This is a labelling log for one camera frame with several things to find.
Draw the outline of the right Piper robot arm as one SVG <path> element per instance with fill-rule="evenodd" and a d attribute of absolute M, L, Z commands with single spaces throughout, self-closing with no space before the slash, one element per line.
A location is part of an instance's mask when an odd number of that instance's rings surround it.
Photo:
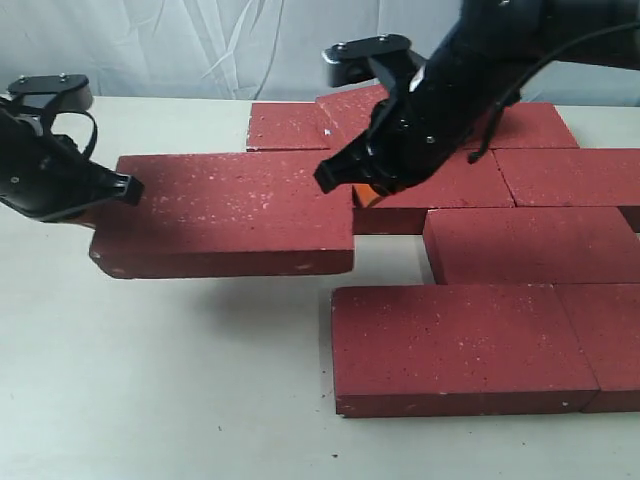
<path fill-rule="evenodd" d="M 367 128 L 314 177 L 323 192 L 368 186 L 378 198 L 431 178 L 485 127 L 477 162 L 489 149 L 504 110 L 555 61 L 627 70 L 639 66 L 635 1 L 465 1 L 454 26 L 429 57 L 399 34 L 338 43 L 325 50 L 329 83 L 377 80 L 386 97 Z"/>

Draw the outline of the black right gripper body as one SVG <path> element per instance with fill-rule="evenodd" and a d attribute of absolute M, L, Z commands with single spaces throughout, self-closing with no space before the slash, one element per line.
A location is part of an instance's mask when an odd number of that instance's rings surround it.
<path fill-rule="evenodd" d="M 469 138 L 476 123 L 525 70 L 515 55 L 483 52 L 450 33 L 417 73 L 393 86 L 369 127 L 321 161 L 320 189 L 370 185 L 394 195 L 429 179 Z"/>

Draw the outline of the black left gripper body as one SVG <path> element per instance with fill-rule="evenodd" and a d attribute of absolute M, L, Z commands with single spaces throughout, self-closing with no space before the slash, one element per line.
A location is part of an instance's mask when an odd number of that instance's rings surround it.
<path fill-rule="evenodd" d="M 120 202 L 139 204 L 144 185 L 135 176 L 108 169 L 91 160 L 98 126 L 89 110 L 81 115 L 92 123 L 84 149 L 71 136 L 52 131 L 37 136 L 24 121 L 4 108 L 1 100 L 1 204 L 41 223 L 67 223 L 90 208 Z"/>

